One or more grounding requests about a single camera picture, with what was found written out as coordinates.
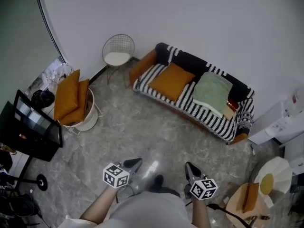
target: black bag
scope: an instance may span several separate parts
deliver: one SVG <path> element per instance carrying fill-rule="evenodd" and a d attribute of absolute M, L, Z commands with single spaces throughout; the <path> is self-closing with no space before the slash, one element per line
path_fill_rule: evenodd
<path fill-rule="evenodd" d="M 11 155 L 7 151 L 0 150 L 0 167 L 3 167 L 7 172 L 9 172 L 13 161 Z"/>
<path fill-rule="evenodd" d="M 46 90 L 37 90 L 32 96 L 32 103 L 38 109 L 43 109 L 50 106 L 55 100 L 55 96 L 52 92 Z"/>

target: person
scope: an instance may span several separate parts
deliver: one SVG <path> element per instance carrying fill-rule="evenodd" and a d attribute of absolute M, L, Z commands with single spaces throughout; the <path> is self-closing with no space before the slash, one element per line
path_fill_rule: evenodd
<path fill-rule="evenodd" d="M 118 189 L 108 186 L 80 219 L 66 217 L 59 228 L 210 228 L 203 200 L 192 197 L 192 223 L 177 191 L 163 187 L 158 175 L 153 185 L 118 204 L 108 220 L 104 220 Z"/>

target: wooden table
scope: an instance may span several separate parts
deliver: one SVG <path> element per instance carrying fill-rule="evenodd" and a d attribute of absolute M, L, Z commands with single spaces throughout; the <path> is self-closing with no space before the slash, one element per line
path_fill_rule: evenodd
<path fill-rule="evenodd" d="M 246 196 L 247 186 L 248 183 L 245 183 L 241 187 L 239 187 L 239 189 L 230 198 L 226 206 L 226 210 L 241 217 L 242 219 L 246 219 L 251 216 L 257 216 L 257 220 L 255 221 L 252 227 L 262 228 L 267 223 L 267 220 L 262 220 L 261 216 L 262 215 L 270 216 L 269 208 L 265 204 L 262 197 L 259 195 L 256 201 L 255 208 L 252 211 L 243 214 L 242 208 Z M 240 221 L 238 221 L 236 218 L 232 217 L 229 214 L 226 214 L 226 216 L 236 228 L 244 228 L 243 224 Z"/>

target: white shirt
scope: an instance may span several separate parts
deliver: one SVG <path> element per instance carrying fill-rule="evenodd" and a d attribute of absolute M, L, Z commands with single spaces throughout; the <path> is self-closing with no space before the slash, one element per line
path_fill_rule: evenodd
<path fill-rule="evenodd" d="M 66 219 L 59 228 L 194 228 L 184 202 L 170 193 L 143 192 L 121 202 L 100 225 L 82 219 Z"/>

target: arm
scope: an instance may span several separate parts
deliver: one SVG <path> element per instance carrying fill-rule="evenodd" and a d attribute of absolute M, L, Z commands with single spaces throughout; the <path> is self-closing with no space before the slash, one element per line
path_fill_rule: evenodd
<path fill-rule="evenodd" d="M 207 207 L 204 200 L 198 200 L 192 196 L 192 224 L 197 228 L 211 228 Z"/>
<path fill-rule="evenodd" d="M 237 123 L 236 136 L 230 144 L 238 143 L 248 137 L 253 124 L 253 112 L 253 99 L 248 99 L 241 103 L 241 109 L 238 113 L 239 121 Z"/>
<path fill-rule="evenodd" d="M 142 75 L 145 71 L 147 71 L 152 65 L 156 64 L 156 51 L 152 50 L 147 55 L 144 56 L 143 59 L 141 59 L 135 67 L 133 67 L 130 72 L 130 84 L 133 87 L 134 82 L 136 79 L 139 78 L 140 75 Z"/>
<path fill-rule="evenodd" d="M 91 206 L 82 214 L 80 219 L 88 220 L 96 224 L 104 221 L 111 204 L 119 189 L 108 186 Z"/>

